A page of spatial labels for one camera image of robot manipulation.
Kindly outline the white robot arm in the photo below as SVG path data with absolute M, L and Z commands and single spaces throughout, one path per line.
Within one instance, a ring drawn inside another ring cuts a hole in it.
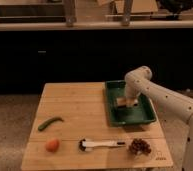
M 141 66 L 128 72 L 125 77 L 126 105 L 134 106 L 143 94 L 164 106 L 189 126 L 182 171 L 193 171 L 193 98 L 151 82 L 152 71 Z

